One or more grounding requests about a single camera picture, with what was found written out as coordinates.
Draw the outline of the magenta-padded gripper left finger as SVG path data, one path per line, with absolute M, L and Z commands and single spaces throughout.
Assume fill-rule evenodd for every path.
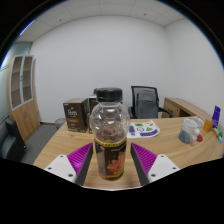
M 93 144 L 89 143 L 69 155 L 58 155 L 46 168 L 65 180 L 83 186 L 93 154 Z

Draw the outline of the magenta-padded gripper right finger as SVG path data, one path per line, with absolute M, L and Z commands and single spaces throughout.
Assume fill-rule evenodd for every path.
M 165 154 L 156 155 L 135 143 L 131 144 L 131 155 L 142 186 L 180 170 Z

